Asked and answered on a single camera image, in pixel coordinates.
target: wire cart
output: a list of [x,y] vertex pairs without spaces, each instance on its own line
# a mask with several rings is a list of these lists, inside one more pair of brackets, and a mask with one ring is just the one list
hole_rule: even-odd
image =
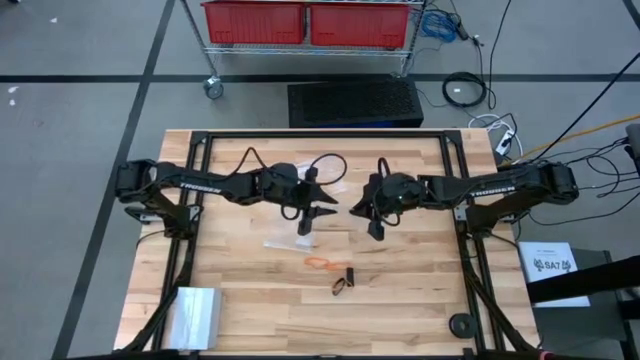
[[[274,2],[278,0],[250,0],[259,2]],[[402,4],[412,7],[419,7],[417,14],[409,11],[410,19],[417,20],[416,24],[422,23],[428,0],[311,0],[299,1],[305,4],[309,3],[332,3],[332,4]],[[419,26],[415,26],[410,34],[409,41],[405,41],[405,45],[400,49],[389,49],[385,47],[364,47],[364,46],[316,46],[310,42],[310,32],[305,32],[305,38],[302,44],[210,44],[207,45],[202,38],[198,25],[196,24],[193,13],[189,8],[187,0],[180,0],[182,7],[187,15],[191,29],[198,41],[202,55],[211,70],[211,77],[204,82],[204,91],[211,100],[218,99],[224,93],[224,87],[220,75],[216,70],[217,57],[225,54],[247,54],[247,55],[316,55],[316,56],[376,56],[391,57],[400,59],[400,72],[393,72],[392,75],[404,77],[408,74],[409,65],[415,55],[414,49],[418,34]]]

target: orange rubber band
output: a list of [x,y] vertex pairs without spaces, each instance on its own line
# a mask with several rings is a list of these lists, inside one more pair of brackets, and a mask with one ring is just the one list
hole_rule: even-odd
[[310,256],[304,259],[304,264],[319,270],[319,269],[325,269],[330,264],[330,262],[325,258]]
[[329,271],[336,271],[336,270],[346,270],[349,267],[349,263],[328,263],[325,266],[325,269],[329,270]]
[[318,270],[329,270],[329,271],[337,271],[337,270],[345,270],[351,264],[346,262],[332,263],[331,261],[320,258],[316,256],[309,256],[304,259],[304,264],[313,267]]

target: wooden table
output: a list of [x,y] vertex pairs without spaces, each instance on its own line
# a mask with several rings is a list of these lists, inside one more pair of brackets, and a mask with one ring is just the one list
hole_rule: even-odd
[[[486,131],[461,131],[470,176],[495,172]],[[158,161],[184,166],[190,136],[188,130],[167,131]],[[315,270],[304,265],[307,254],[264,247],[265,240],[290,241],[295,235],[296,222],[282,219],[277,205],[241,207],[206,195],[192,286],[223,289],[218,347],[211,353],[457,355],[463,347],[474,348],[472,340],[458,339],[448,328],[452,314],[469,311],[451,212],[405,213],[400,226],[386,227],[382,242],[367,235],[366,219],[348,213],[378,157],[387,158],[392,172],[444,175],[437,140],[216,139],[210,171],[230,172],[249,146],[267,165],[301,164],[326,152],[346,158],[347,175],[327,190],[340,202],[338,214],[314,221],[312,255],[353,264],[356,286],[334,297],[330,287],[343,272]],[[331,170],[334,164],[319,164],[319,181],[339,171]],[[242,170],[257,167],[250,155]],[[178,189],[166,194],[177,202]],[[144,226],[142,235],[161,226]],[[495,233],[513,238],[506,225]],[[158,235],[139,246],[116,348],[135,336],[158,304],[169,243]],[[497,302],[535,346],[538,335],[517,252],[495,239],[485,244]],[[484,306],[481,312],[493,348]]]

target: caster wheel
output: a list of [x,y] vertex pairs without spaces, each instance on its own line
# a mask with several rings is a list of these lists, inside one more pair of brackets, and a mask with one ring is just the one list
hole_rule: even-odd
[[224,86],[220,82],[220,79],[209,79],[204,82],[204,93],[211,100],[215,100],[224,94]]

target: red plastic crate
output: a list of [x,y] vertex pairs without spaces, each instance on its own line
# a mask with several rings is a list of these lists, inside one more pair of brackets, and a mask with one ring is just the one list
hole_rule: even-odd
[[313,45],[401,48],[407,31],[406,5],[313,4]]
[[203,3],[212,43],[300,44],[304,5],[214,1]]

